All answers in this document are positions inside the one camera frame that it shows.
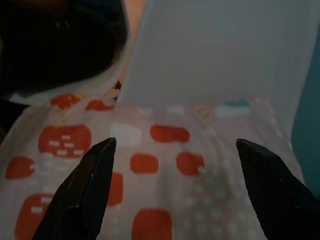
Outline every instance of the patterned fabric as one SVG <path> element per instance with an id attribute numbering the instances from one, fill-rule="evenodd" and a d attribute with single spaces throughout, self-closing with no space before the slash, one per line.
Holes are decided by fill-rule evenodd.
<path id="1" fill-rule="evenodd" d="M 269 148 L 302 180 L 267 101 L 114 105 L 107 97 L 67 94 L 24 111 L 0 147 L 0 239 L 31 239 L 58 186 L 109 137 L 117 147 L 98 239 L 266 239 L 236 139 Z"/>

